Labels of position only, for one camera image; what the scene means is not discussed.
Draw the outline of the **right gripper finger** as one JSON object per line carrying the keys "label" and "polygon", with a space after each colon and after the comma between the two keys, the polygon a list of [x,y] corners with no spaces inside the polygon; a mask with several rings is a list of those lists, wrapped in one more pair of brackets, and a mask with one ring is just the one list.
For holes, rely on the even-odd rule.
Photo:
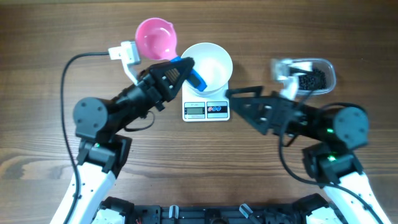
{"label": "right gripper finger", "polygon": [[269,96],[229,96],[230,108],[259,133],[266,135],[271,123]]}
{"label": "right gripper finger", "polygon": [[225,92],[225,97],[228,99],[234,98],[236,95],[243,95],[244,97],[257,98],[263,91],[262,86],[250,86],[245,88],[229,89]]}

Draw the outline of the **pink scoop blue handle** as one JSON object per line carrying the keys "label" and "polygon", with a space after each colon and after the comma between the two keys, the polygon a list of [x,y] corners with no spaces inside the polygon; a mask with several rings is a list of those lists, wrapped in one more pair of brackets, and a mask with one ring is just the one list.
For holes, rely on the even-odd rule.
{"label": "pink scoop blue handle", "polygon": [[138,51],[151,60],[177,63],[184,58],[177,54],[177,33],[171,22],[152,17],[139,24],[135,33]]}

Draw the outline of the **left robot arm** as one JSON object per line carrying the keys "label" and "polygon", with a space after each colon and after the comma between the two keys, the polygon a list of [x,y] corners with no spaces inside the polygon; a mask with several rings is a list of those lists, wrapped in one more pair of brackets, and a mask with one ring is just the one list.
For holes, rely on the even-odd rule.
{"label": "left robot arm", "polygon": [[73,110],[75,135],[80,138],[77,157],[71,158],[73,177],[52,223],[91,223],[127,161],[132,139],[118,132],[151,108],[164,109],[173,100],[195,62],[151,65],[141,72],[138,83],[125,88],[111,100],[87,97]]}

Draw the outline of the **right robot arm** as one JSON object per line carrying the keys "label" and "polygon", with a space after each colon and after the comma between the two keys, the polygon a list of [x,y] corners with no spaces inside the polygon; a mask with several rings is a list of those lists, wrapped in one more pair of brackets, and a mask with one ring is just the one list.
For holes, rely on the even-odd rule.
{"label": "right robot arm", "polygon": [[[225,93],[230,108],[259,133],[269,130],[279,138],[278,155],[285,171],[295,180],[316,185],[341,212],[347,223],[389,223],[354,150],[368,144],[367,111],[354,103],[329,103],[321,108],[280,93],[262,95],[261,86],[230,89]],[[309,179],[295,174],[286,163],[284,148],[299,136],[317,141],[302,150]]]}

